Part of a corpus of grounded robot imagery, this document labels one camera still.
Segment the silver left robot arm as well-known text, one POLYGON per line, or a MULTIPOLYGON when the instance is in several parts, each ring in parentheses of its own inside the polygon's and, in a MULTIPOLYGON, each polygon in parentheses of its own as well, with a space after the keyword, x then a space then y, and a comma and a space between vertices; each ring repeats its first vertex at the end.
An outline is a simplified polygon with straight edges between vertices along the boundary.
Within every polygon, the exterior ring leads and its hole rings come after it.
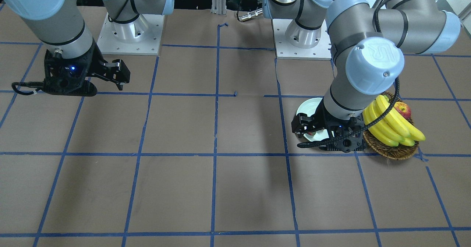
POLYGON ((337 76, 308 116, 297 113, 292 132, 299 138, 327 131, 327 138, 299 143, 345 153, 363 150, 363 132, 390 126, 383 143, 413 146, 425 136, 394 108, 403 53, 436 54, 457 40, 461 21, 439 10, 435 0, 382 0, 371 8, 367 0, 263 0, 263 15, 291 19, 295 29, 318 33, 325 23, 337 76))

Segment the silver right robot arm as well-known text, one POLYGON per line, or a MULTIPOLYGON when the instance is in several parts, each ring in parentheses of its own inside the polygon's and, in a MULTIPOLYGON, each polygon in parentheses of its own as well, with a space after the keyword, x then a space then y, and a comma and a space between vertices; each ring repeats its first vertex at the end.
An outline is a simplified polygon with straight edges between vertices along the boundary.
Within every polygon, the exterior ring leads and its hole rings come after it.
MULTIPOLYGON (((45 78, 14 82, 19 95, 94 96, 96 77, 121 91, 131 72, 122 59, 107 62, 77 7, 77 0, 4 0, 46 46, 45 78)), ((170 15, 174 0, 102 0, 119 41, 141 41, 150 33, 145 14, 170 15)))

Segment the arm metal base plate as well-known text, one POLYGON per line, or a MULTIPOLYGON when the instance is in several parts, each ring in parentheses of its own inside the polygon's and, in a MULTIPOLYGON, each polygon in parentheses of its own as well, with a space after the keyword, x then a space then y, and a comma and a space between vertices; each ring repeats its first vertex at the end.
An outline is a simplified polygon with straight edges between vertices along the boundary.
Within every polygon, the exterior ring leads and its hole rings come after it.
POLYGON ((294 20, 273 19, 278 59, 331 60, 331 41, 325 21, 318 29, 304 29, 294 20))
POLYGON ((134 22, 118 24, 106 16, 96 43, 102 54, 158 56, 165 18, 140 14, 134 22))

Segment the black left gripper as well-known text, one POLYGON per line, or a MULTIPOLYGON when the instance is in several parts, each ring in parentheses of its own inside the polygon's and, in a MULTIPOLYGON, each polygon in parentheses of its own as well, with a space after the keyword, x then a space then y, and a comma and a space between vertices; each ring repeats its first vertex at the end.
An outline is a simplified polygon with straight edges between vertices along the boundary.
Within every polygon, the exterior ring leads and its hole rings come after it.
POLYGON ((323 101, 320 101, 313 119, 315 119, 315 128, 325 129, 328 134, 323 140, 314 142, 321 150, 345 153, 365 150, 366 143, 363 131, 361 131, 365 122, 362 115, 341 120, 331 115, 325 109, 323 101))

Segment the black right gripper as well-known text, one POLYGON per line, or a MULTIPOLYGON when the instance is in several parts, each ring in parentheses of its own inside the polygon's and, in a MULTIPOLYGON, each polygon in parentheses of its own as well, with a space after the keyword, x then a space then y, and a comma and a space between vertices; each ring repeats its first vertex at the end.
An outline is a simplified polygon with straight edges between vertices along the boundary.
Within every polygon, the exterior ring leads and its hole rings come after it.
POLYGON ((98 90, 86 78, 96 77, 107 81, 108 68, 105 64, 96 41, 92 42, 88 51, 74 59, 64 59, 58 52, 47 50, 42 91, 52 95, 94 96, 98 90))

